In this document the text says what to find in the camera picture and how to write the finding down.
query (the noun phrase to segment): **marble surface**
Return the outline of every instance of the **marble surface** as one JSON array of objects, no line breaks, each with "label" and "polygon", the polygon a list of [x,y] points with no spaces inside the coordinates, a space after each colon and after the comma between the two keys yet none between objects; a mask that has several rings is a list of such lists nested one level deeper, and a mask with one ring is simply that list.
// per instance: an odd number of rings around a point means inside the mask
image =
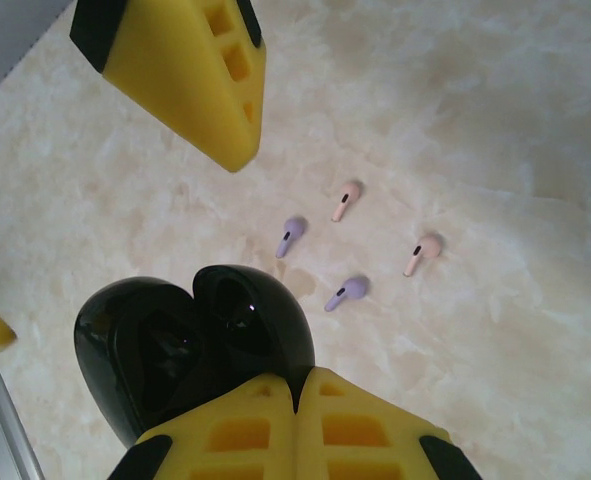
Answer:
[{"label": "marble surface", "polygon": [[[69,9],[0,87],[0,368],[49,479],[123,448],[76,364],[105,284],[261,268],[320,365],[452,432],[485,479],[591,479],[591,0],[256,0],[262,146],[231,175],[103,81]],[[363,198],[329,221],[341,184]],[[309,232],[283,261],[282,225]],[[444,254],[401,275],[417,237]],[[349,275],[363,301],[323,311]]]}]

